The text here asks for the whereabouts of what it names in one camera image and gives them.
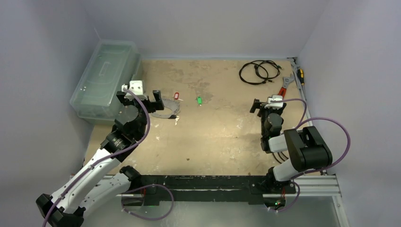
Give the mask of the red tagged key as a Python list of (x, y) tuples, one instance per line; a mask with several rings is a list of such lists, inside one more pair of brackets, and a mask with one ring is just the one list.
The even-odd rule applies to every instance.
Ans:
[(183, 102), (183, 100), (180, 98), (180, 93), (179, 92), (175, 92), (174, 93), (174, 100)]

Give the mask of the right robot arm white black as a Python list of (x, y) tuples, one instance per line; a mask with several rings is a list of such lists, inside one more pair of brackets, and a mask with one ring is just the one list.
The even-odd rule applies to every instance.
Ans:
[(261, 148), (267, 154), (288, 152), (288, 159), (271, 167), (264, 180), (253, 185), (259, 190), (278, 192), (290, 184), (297, 174), (315, 170), (332, 164), (332, 153), (314, 126), (302, 130), (283, 130), (281, 117), (286, 104), (282, 96), (274, 95), (267, 102), (253, 101), (251, 113), (258, 110), (261, 119)]

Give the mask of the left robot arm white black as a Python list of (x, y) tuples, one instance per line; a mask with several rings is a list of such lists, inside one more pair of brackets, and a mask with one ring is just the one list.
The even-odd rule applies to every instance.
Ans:
[(108, 181), (103, 178), (147, 137), (150, 113), (164, 109), (161, 92), (154, 90), (153, 96), (154, 101), (150, 101), (148, 96), (139, 96), (125, 87), (117, 92), (122, 112), (92, 158), (60, 189), (37, 198), (44, 227), (80, 227), (89, 215), (117, 194), (140, 190), (141, 175), (132, 166), (123, 167), (121, 173)]

